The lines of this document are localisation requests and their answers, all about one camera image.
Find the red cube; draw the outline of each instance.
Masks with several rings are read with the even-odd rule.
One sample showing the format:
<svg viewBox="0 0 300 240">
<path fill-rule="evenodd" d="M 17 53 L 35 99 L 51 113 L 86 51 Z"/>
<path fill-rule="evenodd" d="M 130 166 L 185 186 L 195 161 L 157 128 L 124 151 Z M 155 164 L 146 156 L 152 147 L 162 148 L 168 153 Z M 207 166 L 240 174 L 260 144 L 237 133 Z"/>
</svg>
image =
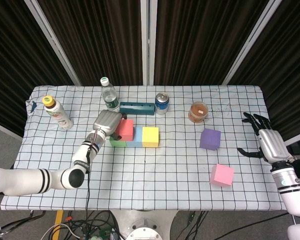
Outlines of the red cube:
<svg viewBox="0 0 300 240">
<path fill-rule="evenodd" d="M 134 120 L 122 119 L 115 130 L 115 134 L 121 136 L 120 141 L 133 141 L 134 139 Z"/>
</svg>

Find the water bottle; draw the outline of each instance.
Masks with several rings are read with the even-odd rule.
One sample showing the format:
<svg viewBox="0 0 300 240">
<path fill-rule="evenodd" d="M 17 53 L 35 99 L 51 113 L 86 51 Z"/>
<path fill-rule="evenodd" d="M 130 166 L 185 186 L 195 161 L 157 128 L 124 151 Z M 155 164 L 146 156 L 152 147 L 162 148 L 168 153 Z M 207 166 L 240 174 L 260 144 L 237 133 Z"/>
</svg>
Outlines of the water bottle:
<svg viewBox="0 0 300 240">
<path fill-rule="evenodd" d="M 102 85 L 101 93 L 106 107 L 108 110 L 119 112 L 120 103 L 114 86 L 112 86 L 109 79 L 105 76 L 100 79 L 100 82 Z"/>
</svg>

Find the yellow cube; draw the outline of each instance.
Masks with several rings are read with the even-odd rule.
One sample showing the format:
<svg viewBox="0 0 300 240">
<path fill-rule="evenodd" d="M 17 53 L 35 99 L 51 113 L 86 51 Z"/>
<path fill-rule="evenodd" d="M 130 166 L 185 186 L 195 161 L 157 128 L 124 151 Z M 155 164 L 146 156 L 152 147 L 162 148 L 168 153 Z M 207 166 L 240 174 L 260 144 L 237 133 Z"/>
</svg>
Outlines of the yellow cube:
<svg viewBox="0 0 300 240">
<path fill-rule="evenodd" d="M 159 146 L 159 128 L 144 126 L 142 128 L 142 147 L 157 148 Z"/>
</svg>

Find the cable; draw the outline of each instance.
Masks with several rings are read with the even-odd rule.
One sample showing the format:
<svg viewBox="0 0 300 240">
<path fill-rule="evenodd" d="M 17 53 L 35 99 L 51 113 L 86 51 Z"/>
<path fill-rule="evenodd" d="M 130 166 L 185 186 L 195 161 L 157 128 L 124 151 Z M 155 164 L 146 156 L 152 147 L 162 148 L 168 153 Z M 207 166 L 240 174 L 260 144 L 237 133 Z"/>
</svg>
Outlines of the cable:
<svg viewBox="0 0 300 240">
<path fill-rule="evenodd" d="M 198 230 L 199 230 L 199 228 L 200 228 L 200 226 L 201 226 L 201 224 L 204 222 L 204 220 L 205 220 L 205 218 L 206 218 L 206 216 L 208 215 L 208 211 L 205 213 L 205 215 L 202 217 L 202 220 L 201 220 L 201 222 L 199 223 L 199 225 L 197 225 L 196 226 L 196 229 L 195 229 L 195 234 L 194 234 L 194 236 L 193 236 L 193 238 L 192 238 L 192 240 L 195 240 L 196 239 L 196 237 L 197 237 L 197 234 L 198 234 Z"/>
<path fill-rule="evenodd" d="M 13 225 L 15 223 L 18 223 L 18 224 L 14 225 L 13 227 L 11 227 L 8 230 L 4 231 L 3 234 L 7 235 L 7 234 L 11 233 L 12 231 L 14 231 L 15 229 L 17 229 L 18 227 L 20 227 L 23 224 L 26 224 L 26 223 L 29 223 L 29 222 L 32 222 L 34 220 L 42 218 L 45 214 L 46 214 L 46 211 L 42 211 L 42 213 L 40 215 L 30 217 L 30 216 L 33 215 L 33 212 L 32 212 L 29 217 L 26 217 L 24 219 L 20 219 L 20 220 L 8 223 L 7 225 L 3 226 L 2 229 L 7 228 L 8 226 Z"/>
<path fill-rule="evenodd" d="M 181 234 L 187 229 L 187 227 L 189 227 L 189 225 L 185 226 L 185 228 L 182 229 L 182 231 L 179 233 L 175 240 L 178 240 L 178 238 L 180 238 Z"/>
<path fill-rule="evenodd" d="M 5 228 L 7 228 L 7 227 L 9 227 L 9 226 L 11 226 L 11 225 L 15 225 L 15 224 L 17 224 L 17 223 L 19 223 L 19 222 L 23 222 L 23 221 L 29 220 L 29 219 L 32 218 L 33 215 L 34 215 L 34 211 L 32 210 L 32 211 L 30 212 L 30 215 L 29 215 L 29 216 L 27 216 L 27 217 L 25 217 L 25 218 L 22 218 L 22 219 L 19 219 L 19 220 L 17 220 L 17 221 L 12 221 L 12 222 L 10 222 L 10 223 L 4 225 L 3 227 L 1 227 L 1 229 L 3 230 L 3 229 L 5 229 Z"/>
<path fill-rule="evenodd" d="M 201 212 L 200 212 L 199 217 L 197 218 L 195 224 L 194 224 L 193 227 L 190 229 L 189 233 L 187 234 L 187 236 L 185 237 L 184 240 L 189 240 L 190 236 L 191 236 L 192 234 L 195 233 L 195 231 L 192 232 L 192 230 L 195 228 L 195 226 L 196 226 L 196 228 L 198 228 L 198 224 L 200 223 L 201 218 L 203 217 L 203 215 L 204 215 L 205 213 L 206 213 L 206 211 L 201 211 Z"/>
<path fill-rule="evenodd" d="M 89 199 L 90 199 L 90 171 L 88 172 L 88 194 L 87 194 L 87 200 L 86 200 L 86 204 L 85 204 L 85 220 L 88 221 L 89 217 L 88 217 L 88 205 L 89 205 Z M 90 238 L 90 231 L 91 229 L 89 229 L 89 225 L 86 224 L 85 225 L 85 239 L 88 240 Z"/>
<path fill-rule="evenodd" d="M 107 213 L 107 218 L 106 220 L 102 220 L 102 219 L 97 219 L 101 214 Z M 108 225 L 110 226 L 112 229 L 114 229 L 114 231 L 117 233 L 118 236 L 121 237 L 121 239 L 125 239 L 124 236 L 122 234 L 120 234 L 119 231 L 119 226 L 118 226 L 118 222 L 116 220 L 116 217 L 113 215 L 113 213 L 109 210 L 102 210 L 100 212 L 98 212 L 92 219 L 90 219 L 90 216 L 92 215 L 92 213 L 90 213 L 90 215 L 88 216 L 88 220 L 69 220 L 68 222 L 64 222 L 64 224 L 69 224 L 70 229 L 74 232 L 77 229 L 81 229 L 81 230 L 85 230 L 85 229 L 89 229 L 89 234 L 92 235 L 95 231 L 100 230 L 101 226 L 104 225 Z M 110 216 L 113 219 L 114 225 L 109 223 L 109 219 Z M 68 233 L 66 234 L 66 236 L 64 237 L 64 240 L 68 240 L 71 238 L 71 234 L 68 231 Z"/>
<path fill-rule="evenodd" d="M 52 231 L 50 231 L 50 233 L 49 233 L 49 236 L 48 236 L 48 239 L 54 239 L 54 235 L 58 232 L 58 231 L 60 231 L 61 229 L 67 229 L 68 231 L 69 231 L 69 229 L 67 228 L 67 227 L 65 227 L 65 226 L 62 226 L 62 227 L 60 227 L 60 228 L 58 228 L 58 229 L 53 229 Z"/>
<path fill-rule="evenodd" d="M 195 214 L 196 214 L 196 211 L 193 211 L 193 212 L 189 215 L 189 217 L 188 217 L 188 222 L 187 222 L 185 228 L 182 229 L 182 231 L 179 233 L 179 235 L 176 237 L 175 240 L 178 240 L 178 238 L 180 238 L 181 234 L 187 229 L 187 227 L 189 227 L 189 225 L 191 224 L 191 222 L 193 221 L 193 219 L 194 219 L 194 217 L 195 217 Z"/>
<path fill-rule="evenodd" d="M 51 229 L 54 229 L 55 227 L 60 226 L 60 225 L 67 227 L 67 228 L 69 229 L 70 233 L 71 233 L 75 238 L 80 239 L 79 236 L 75 235 L 75 234 L 72 232 L 71 228 L 70 228 L 68 225 L 66 225 L 66 224 L 64 224 L 64 223 L 58 223 L 58 224 L 55 224 L 55 225 L 53 225 L 52 227 L 50 227 L 50 228 L 43 234 L 43 236 L 41 237 L 40 240 L 43 240 L 44 237 L 47 235 L 47 233 L 48 233 Z"/>
<path fill-rule="evenodd" d="M 283 214 L 280 214 L 280 215 L 277 215 L 277 216 L 273 216 L 273 217 L 267 218 L 267 219 L 265 219 L 265 220 L 257 221 L 257 222 L 254 222 L 254 223 L 251 223 L 251 224 L 248 224 L 248 225 L 245 225 L 245 226 L 236 228 L 236 229 L 234 229 L 234 230 L 232 230 L 232 231 L 227 232 L 226 234 L 223 234 L 222 236 L 219 236 L 219 237 L 215 238 L 214 240 L 221 239 L 221 238 L 223 238 L 223 237 L 225 237 L 225 236 L 227 236 L 227 235 L 229 235 L 229 234 L 232 234 L 232 233 L 235 232 L 235 231 L 238 231 L 238 230 L 241 230 L 241 229 L 250 227 L 250 226 L 252 226 L 252 225 L 260 224 L 260 223 L 263 223 L 263 222 L 266 222 L 266 221 L 269 221 L 269 220 L 272 220 L 272 219 L 276 219 L 276 218 L 279 218 L 279 217 L 282 217 L 282 216 L 288 215 L 288 214 L 289 214 L 289 213 L 286 212 L 286 213 L 283 213 Z"/>
</svg>

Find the gray floor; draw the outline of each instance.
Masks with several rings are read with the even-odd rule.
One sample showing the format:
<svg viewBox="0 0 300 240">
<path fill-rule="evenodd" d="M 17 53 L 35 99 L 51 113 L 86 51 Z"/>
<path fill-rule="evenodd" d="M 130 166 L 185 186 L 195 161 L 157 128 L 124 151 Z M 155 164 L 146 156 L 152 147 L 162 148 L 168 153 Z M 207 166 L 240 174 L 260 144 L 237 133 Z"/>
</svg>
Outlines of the gray floor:
<svg viewBox="0 0 300 240">
<path fill-rule="evenodd" d="M 14 163 L 18 154 L 21 142 L 10 137 L 9 135 L 0 131 L 0 167 L 10 168 Z M 208 213 L 203 224 L 201 225 L 197 240 L 213 240 L 233 229 L 239 228 L 246 224 L 254 223 L 278 214 L 284 213 L 284 211 L 211 211 Z M 15 221 L 24 217 L 27 217 L 29 211 L 2 211 L 0 210 L 0 225 L 3 226 L 11 221 Z M 84 212 L 74 212 L 74 219 L 82 219 Z M 196 212 L 196 217 L 192 224 L 187 228 L 179 238 L 184 239 L 188 234 L 190 228 L 196 222 L 199 212 Z M 186 226 L 188 221 L 189 212 L 180 211 L 171 227 L 170 238 L 175 240 L 180 231 Z M 36 240 L 40 239 L 44 232 L 54 224 L 56 217 L 55 211 L 49 211 L 46 215 L 37 220 L 30 222 L 11 234 L 6 236 L 6 240 Z M 223 240 L 287 240 L 287 227 L 293 224 L 289 215 L 285 215 L 280 218 L 276 218 L 271 221 L 256 224 L 240 231 L 234 232 L 224 238 Z"/>
</svg>

